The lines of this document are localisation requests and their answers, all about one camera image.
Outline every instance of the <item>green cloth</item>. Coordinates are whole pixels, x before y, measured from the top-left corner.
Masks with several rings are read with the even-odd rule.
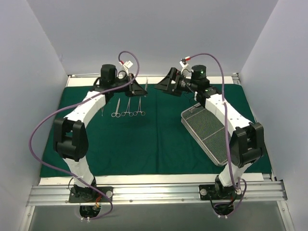
[[[90,87],[68,87],[63,91],[59,108],[83,100]],[[87,126],[89,150],[87,161],[95,176],[135,174],[218,174],[218,167],[207,157],[181,123],[181,112],[191,107],[194,100],[164,94],[148,86],[148,95],[141,98],[145,116],[113,118],[120,97],[119,112],[126,111],[128,98],[116,93],[93,117]],[[254,121],[241,86],[225,86],[227,101],[244,117]],[[138,108],[139,97],[131,98],[130,111]],[[59,113],[64,117],[72,110]],[[53,129],[47,141],[43,160],[51,165],[69,170],[64,160],[52,149]],[[268,156],[262,157],[246,172],[271,173]],[[66,174],[42,166],[41,177],[61,177]]]

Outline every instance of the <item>scissors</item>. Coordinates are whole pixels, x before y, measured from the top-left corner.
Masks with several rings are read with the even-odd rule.
[[[117,117],[117,118],[119,118],[119,117],[121,116],[121,114],[118,112],[119,106],[120,106],[120,98],[119,98],[119,100],[117,101],[116,111],[113,112],[113,113],[111,113],[111,117]]]
[[[134,114],[133,114],[132,112],[129,111],[129,108],[130,108],[130,98],[129,98],[129,100],[128,100],[128,104],[127,104],[126,111],[122,112],[121,115],[122,115],[122,116],[125,116],[125,115],[128,113],[129,116],[133,116]]]
[[[133,112],[133,115],[136,116],[138,115],[138,113],[140,113],[142,116],[145,115],[145,112],[143,112],[141,110],[141,97],[139,97],[139,106],[138,106],[138,110],[136,112]]]

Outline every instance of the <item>white wall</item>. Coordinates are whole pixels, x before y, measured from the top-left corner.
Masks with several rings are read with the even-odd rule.
[[[55,50],[25,0],[0,0],[0,230],[16,231],[40,165],[27,141],[56,109],[67,81]],[[39,156],[51,127],[35,136]]]
[[[307,0],[279,0],[241,72],[299,231],[308,227],[307,12]]]
[[[68,74],[97,73],[129,50],[140,74],[165,76],[180,58],[202,51],[215,54],[226,75],[239,72],[277,0],[28,2]],[[194,62],[202,60],[210,76],[220,76],[211,58]]]

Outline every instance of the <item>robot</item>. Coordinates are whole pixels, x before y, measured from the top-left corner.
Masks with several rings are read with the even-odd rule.
[[[239,189],[234,190],[234,179],[239,179],[247,168],[264,155],[263,127],[261,124],[252,123],[241,116],[228,102],[222,102],[221,92],[210,85],[204,65],[195,65],[190,68],[186,58],[182,59],[180,64],[182,66],[181,71],[172,67],[167,76],[156,84],[155,88],[178,97],[181,96],[182,92],[193,92],[195,100],[199,102],[200,106],[212,112],[222,124],[225,124],[225,111],[222,103],[227,105],[229,111],[227,118],[228,132],[231,135],[229,143],[231,161],[217,175],[213,193],[218,199],[225,199],[227,196],[233,196],[234,193],[241,194]],[[103,90],[130,82],[134,77],[132,73],[128,72],[130,66],[131,63],[123,64],[124,70],[119,72],[119,74],[123,73],[120,77],[114,65],[102,65],[101,76],[96,79],[84,100],[92,98]],[[188,78],[185,74],[189,72],[191,78]],[[124,92],[128,97],[147,94],[134,80],[125,88],[101,94],[78,106],[64,118],[58,118],[54,121],[54,150],[67,163],[72,173],[93,187],[96,187],[96,180],[86,159],[89,146],[86,127],[96,112],[104,107],[117,92]],[[84,201],[95,201],[98,196],[96,191],[87,187],[78,179],[74,179],[72,194]]]

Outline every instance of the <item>metal tray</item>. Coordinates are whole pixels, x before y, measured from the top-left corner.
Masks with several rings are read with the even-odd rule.
[[[225,126],[207,109],[196,104],[181,113],[181,121],[217,166],[227,163]]]

